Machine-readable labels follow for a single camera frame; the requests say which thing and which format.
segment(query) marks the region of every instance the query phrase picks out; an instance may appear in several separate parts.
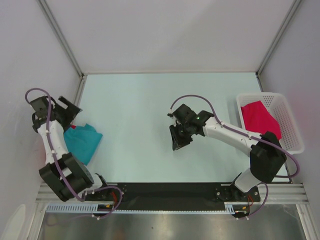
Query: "metal floor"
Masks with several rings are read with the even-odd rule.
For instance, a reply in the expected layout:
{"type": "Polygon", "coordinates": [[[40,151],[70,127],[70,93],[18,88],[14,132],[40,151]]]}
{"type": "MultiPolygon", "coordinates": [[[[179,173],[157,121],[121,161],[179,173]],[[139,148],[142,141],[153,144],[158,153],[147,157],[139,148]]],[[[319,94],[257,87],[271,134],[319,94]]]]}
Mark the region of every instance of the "metal floor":
{"type": "Polygon", "coordinates": [[[38,240],[305,240],[295,205],[267,205],[249,221],[214,214],[112,214],[97,221],[47,213],[38,240]]]}

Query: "teal cloth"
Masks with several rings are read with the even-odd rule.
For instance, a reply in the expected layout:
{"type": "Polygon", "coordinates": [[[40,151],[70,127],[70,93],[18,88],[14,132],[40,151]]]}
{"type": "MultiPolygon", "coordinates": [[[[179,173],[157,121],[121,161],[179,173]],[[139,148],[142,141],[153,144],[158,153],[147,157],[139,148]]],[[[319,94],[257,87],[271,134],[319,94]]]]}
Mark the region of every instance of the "teal cloth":
{"type": "Polygon", "coordinates": [[[64,133],[64,141],[68,151],[71,152],[80,162],[87,165],[93,157],[101,139],[102,134],[86,124],[85,126],[70,127],[64,133]]]}

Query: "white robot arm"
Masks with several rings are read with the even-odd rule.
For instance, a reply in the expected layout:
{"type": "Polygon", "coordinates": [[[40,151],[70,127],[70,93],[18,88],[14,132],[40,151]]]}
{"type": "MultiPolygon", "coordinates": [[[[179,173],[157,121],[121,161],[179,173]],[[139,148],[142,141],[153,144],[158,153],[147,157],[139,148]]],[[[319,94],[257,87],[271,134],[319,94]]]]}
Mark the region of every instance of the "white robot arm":
{"type": "Polygon", "coordinates": [[[272,132],[260,134],[246,131],[229,123],[222,122],[220,124],[212,113],[201,111],[196,114],[185,104],[182,104],[168,116],[175,119],[175,123],[169,128],[174,151],[190,144],[193,134],[199,134],[223,141],[250,157],[250,167],[236,177],[232,183],[243,193],[247,193],[261,182],[271,183],[287,159],[285,154],[279,150],[255,140],[263,139],[280,146],[279,141],[272,132]],[[236,131],[229,130],[228,127],[223,125],[229,126],[236,131]],[[237,132],[246,133],[255,139],[244,137],[237,132]]]}

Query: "cloth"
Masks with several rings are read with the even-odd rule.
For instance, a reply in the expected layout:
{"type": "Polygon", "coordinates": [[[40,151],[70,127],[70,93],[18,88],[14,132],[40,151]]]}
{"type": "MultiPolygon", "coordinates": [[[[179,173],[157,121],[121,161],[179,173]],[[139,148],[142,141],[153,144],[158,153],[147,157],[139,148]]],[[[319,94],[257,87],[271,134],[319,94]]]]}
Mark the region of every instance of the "cloth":
{"type": "Polygon", "coordinates": [[[93,126],[86,124],[85,126],[69,127],[63,136],[68,151],[80,162],[87,165],[103,135],[98,133],[93,126]]]}
{"type": "Polygon", "coordinates": [[[256,101],[241,107],[245,129],[255,133],[265,134],[272,132],[280,140],[281,130],[279,123],[268,112],[261,101],[256,101]]]}

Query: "plastic basket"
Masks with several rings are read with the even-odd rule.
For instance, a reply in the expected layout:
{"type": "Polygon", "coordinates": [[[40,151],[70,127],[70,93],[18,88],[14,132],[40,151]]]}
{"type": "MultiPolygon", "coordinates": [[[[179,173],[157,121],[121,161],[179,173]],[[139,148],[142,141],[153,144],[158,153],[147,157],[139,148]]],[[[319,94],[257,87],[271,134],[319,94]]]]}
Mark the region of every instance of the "plastic basket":
{"type": "Polygon", "coordinates": [[[298,131],[296,121],[288,105],[285,96],[273,92],[242,93],[236,97],[242,128],[245,122],[241,107],[247,104],[261,101],[268,112],[277,120],[280,125],[282,148],[291,154],[300,154],[305,150],[305,145],[298,131]]]}

